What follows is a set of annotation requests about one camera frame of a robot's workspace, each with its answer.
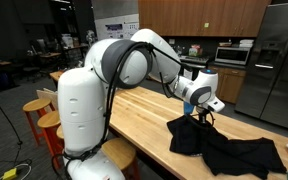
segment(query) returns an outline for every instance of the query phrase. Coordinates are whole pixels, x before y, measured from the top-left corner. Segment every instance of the bar stool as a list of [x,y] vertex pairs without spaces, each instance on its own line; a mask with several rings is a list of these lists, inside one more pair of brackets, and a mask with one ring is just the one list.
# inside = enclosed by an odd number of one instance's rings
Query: bar stool
[[[49,112],[37,121],[37,125],[42,129],[52,157],[55,154],[61,153],[64,147],[55,134],[55,131],[60,124],[61,122],[58,111]],[[60,167],[58,159],[55,159],[55,165],[57,168]]]
[[33,101],[28,102],[27,104],[25,104],[23,106],[23,111],[26,115],[28,123],[29,123],[31,130],[33,132],[34,139],[36,141],[37,146],[40,145],[39,138],[43,136],[43,133],[40,133],[40,134],[37,133],[35,125],[33,123],[32,116],[30,113],[36,111],[38,117],[41,118],[43,115],[46,114],[45,107],[47,107],[47,106],[49,106],[52,109],[52,111],[55,110],[54,106],[51,103],[51,100],[50,99],[44,99],[44,98],[43,99],[35,99]]
[[[62,126],[57,128],[56,135],[58,138],[64,139]],[[102,145],[102,151],[117,165],[117,167],[123,172],[126,179],[140,179],[136,160],[136,151],[122,138],[114,138],[106,141]],[[131,175],[128,173],[131,166],[134,175],[133,178],[131,178]]]

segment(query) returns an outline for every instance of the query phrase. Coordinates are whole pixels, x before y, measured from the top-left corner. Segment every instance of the appliance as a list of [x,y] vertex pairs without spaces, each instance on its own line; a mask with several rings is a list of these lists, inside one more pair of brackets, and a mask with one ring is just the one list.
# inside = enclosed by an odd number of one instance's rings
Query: appliance
[[218,47],[215,62],[246,65],[250,47]]
[[288,3],[267,7],[235,110],[288,128]]
[[[214,60],[214,56],[208,56],[208,55],[201,55],[199,57],[193,57],[193,56],[180,56],[180,61],[187,66],[191,67],[192,72],[192,79],[195,80],[198,76],[198,72],[201,69],[207,68],[207,65],[210,61]],[[182,67],[180,72],[180,75],[184,75],[184,68]]]

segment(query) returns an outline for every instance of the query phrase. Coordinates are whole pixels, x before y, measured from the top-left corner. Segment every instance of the stainless steel refrigerator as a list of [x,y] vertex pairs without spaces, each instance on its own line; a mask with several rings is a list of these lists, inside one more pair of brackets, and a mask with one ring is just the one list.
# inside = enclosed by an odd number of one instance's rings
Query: stainless steel refrigerator
[[267,7],[235,110],[288,128],[288,3]]

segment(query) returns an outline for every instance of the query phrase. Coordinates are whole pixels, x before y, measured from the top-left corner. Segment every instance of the black cloth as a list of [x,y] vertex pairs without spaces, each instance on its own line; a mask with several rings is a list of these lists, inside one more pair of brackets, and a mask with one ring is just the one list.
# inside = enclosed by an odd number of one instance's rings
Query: black cloth
[[214,175],[252,173],[266,179],[269,171],[286,173],[272,140],[229,140],[209,122],[201,124],[190,115],[170,121],[167,126],[173,135],[170,151],[185,155],[202,154]]

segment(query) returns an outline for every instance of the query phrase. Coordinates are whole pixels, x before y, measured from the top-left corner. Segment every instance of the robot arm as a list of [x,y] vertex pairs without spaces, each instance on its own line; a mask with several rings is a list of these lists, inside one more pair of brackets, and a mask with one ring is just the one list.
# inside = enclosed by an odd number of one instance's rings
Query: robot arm
[[58,103],[65,141],[64,161],[73,179],[103,179],[107,174],[110,179],[123,179],[113,163],[104,163],[109,161],[99,150],[108,128],[115,88],[135,88],[149,75],[192,105],[215,112],[224,108],[215,96],[217,73],[202,70],[191,81],[178,75],[180,67],[177,54],[167,42],[143,29],[131,40],[106,39],[95,43],[83,68],[61,76]]

